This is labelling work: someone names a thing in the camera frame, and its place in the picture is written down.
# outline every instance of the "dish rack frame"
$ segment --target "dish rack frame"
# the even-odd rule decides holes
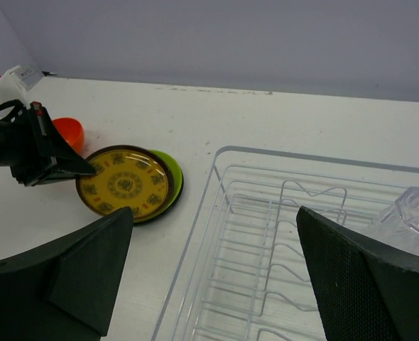
[[[362,232],[409,185],[418,167],[221,148],[152,340],[325,340],[298,208]]]

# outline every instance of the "wire rack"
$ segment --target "wire rack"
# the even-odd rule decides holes
[[[153,340],[325,340],[299,207],[362,232],[409,185],[419,168],[223,148]]]

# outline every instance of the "orange bowl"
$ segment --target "orange bowl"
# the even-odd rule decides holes
[[[83,149],[83,143],[85,142],[85,132],[81,123],[71,117],[62,117],[60,119],[54,119],[53,124],[64,140],[80,154]]]

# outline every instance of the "green plate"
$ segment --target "green plate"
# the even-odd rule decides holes
[[[172,198],[170,199],[170,202],[165,207],[163,207],[159,212],[149,217],[148,221],[163,214],[165,211],[168,211],[171,208],[171,206],[175,202],[177,202],[178,199],[180,198],[181,192],[183,191],[183,186],[184,186],[183,172],[181,171],[181,168],[178,165],[178,162],[167,153],[164,153],[163,151],[155,151],[153,149],[150,149],[150,152],[155,154],[159,158],[161,158],[162,161],[164,161],[167,164],[168,168],[170,169],[170,172],[172,173],[174,188],[173,188],[173,195],[172,195]]]

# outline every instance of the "stack of plates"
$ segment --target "stack of plates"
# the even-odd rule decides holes
[[[134,224],[169,211],[183,191],[184,177],[174,158],[162,151],[110,146],[87,158],[97,175],[76,181],[83,203],[99,215],[129,206]]]

